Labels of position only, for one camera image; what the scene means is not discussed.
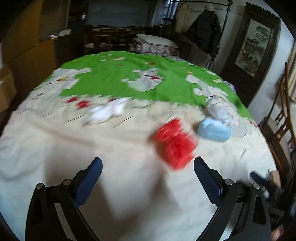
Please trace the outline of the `person's right hand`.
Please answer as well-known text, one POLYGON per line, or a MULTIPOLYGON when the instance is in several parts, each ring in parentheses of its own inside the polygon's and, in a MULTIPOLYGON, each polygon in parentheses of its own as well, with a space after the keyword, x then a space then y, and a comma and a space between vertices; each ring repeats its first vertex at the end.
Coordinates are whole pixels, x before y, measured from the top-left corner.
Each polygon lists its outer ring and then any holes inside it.
POLYGON ((272 171, 270 173, 271 181, 279 188, 281 189, 281 180, 280 180, 280 173, 278 170, 272 171))

